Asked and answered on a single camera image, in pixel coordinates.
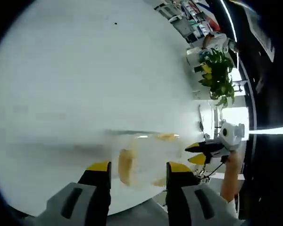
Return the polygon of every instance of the green leaves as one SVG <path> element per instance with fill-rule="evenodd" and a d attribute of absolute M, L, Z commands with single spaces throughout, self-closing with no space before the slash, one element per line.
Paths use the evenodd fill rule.
<path fill-rule="evenodd" d="M 201 80 L 199 81 L 199 83 L 201 83 L 203 86 L 210 87 L 210 86 L 212 85 L 212 80 L 201 79 Z"/>
<path fill-rule="evenodd" d="M 199 81 L 203 86 L 210 87 L 210 97 L 212 100 L 218 100 L 216 106 L 223 105 L 223 108 L 228 106 L 228 98 L 234 103 L 233 82 L 229 79 L 228 73 L 233 69 L 231 59 L 227 58 L 223 52 L 211 49 L 211 53 L 206 53 L 200 61 L 211 68 L 211 73 L 203 74 L 203 79 Z"/>

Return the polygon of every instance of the black cable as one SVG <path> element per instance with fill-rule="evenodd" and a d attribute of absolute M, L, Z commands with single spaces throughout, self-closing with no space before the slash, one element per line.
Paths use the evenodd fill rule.
<path fill-rule="evenodd" d="M 200 171 L 200 173 L 204 172 L 204 171 L 205 171 L 205 168 L 206 168 L 206 164 L 203 165 L 202 170 Z"/>
<path fill-rule="evenodd" d="M 216 169 L 214 169 L 213 172 L 211 172 L 209 175 L 205 176 L 204 178 L 209 178 L 209 176 L 211 176 L 213 173 L 215 173 L 216 170 L 219 169 L 222 165 L 223 165 L 223 163 L 221 163 Z"/>

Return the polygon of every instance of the hand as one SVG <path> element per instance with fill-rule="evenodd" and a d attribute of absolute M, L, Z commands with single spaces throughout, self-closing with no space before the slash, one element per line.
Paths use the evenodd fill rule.
<path fill-rule="evenodd" d="M 239 173 L 241 170 L 241 157 L 237 151 L 231 151 L 225 163 L 226 171 Z"/>

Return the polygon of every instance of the human arm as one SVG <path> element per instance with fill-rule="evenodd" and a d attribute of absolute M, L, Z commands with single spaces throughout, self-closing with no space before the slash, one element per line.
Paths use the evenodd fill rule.
<path fill-rule="evenodd" d="M 237 151 L 232 151 L 225 163 L 225 178 L 221 185 L 220 196 L 227 202 L 234 199 L 239 191 L 238 174 L 241 170 L 241 159 Z"/>
<path fill-rule="evenodd" d="M 203 43 L 202 43 L 202 47 L 201 47 L 201 48 L 202 48 L 202 49 L 207 48 L 209 42 L 211 41 L 211 39 L 212 39 L 213 37 L 214 37 L 213 34 L 211 34 L 211 33 L 207 34 L 206 37 L 205 37 L 204 40 L 203 40 Z"/>

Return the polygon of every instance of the white table surface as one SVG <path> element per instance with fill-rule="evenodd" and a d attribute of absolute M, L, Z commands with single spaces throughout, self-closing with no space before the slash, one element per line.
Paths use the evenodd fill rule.
<path fill-rule="evenodd" d="M 141 0 L 35 1 L 0 44 L 0 190 L 8 204 L 40 214 L 102 157 L 94 148 L 106 129 L 201 140 L 187 47 Z M 161 190 L 113 179 L 109 214 Z"/>

